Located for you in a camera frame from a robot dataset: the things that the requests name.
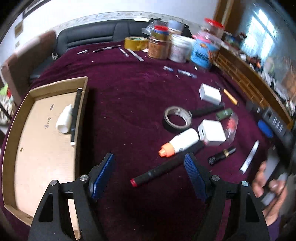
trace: white wall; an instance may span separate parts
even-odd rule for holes
[[[179,17],[194,23],[203,23],[205,17],[212,18],[218,0],[51,0],[23,20],[24,32],[16,39],[14,26],[21,21],[19,17],[0,44],[0,64],[15,49],[46,30],[61,23],[98,13],[135,11],[152,12]]]

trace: green eraser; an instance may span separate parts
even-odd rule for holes
[[[218,120],[218,121],[224,120],[224,119],[226,119],[227,117],[231,116],[232,113],[233,113],[233,110],[232,110],[231,108],[228,108],[228,109],[225,109],[225,110],[219,111],[219,112],[216,114],[217,120]]]

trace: white bottle with orange cap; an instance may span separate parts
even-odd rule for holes
[[[194,145],[199,139],[198,132],[190,128],[165,143],[158,153],[161,157],[170,157]]]

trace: white bottle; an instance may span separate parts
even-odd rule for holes
[[[71,122],[72,122],[72,105],[68,105],[64,108],[63,112],[60,114],[57,123],[56,129],[61,133],[68,133],[70,131]]]
[[[164,144],[158,152],[161,157],[170,157],[181,152],[199,141],[199,135],[196,130],[190,128],[181,134],[175,136],[168,143]]]

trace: purple sleeve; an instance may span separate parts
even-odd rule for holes
[[[278,238],[280,222],[281,222],[281,218],[278,217],[278,219],[272,225],[269,225],[267,227],[268,232],[269,232],[270,241],[275,241]]]

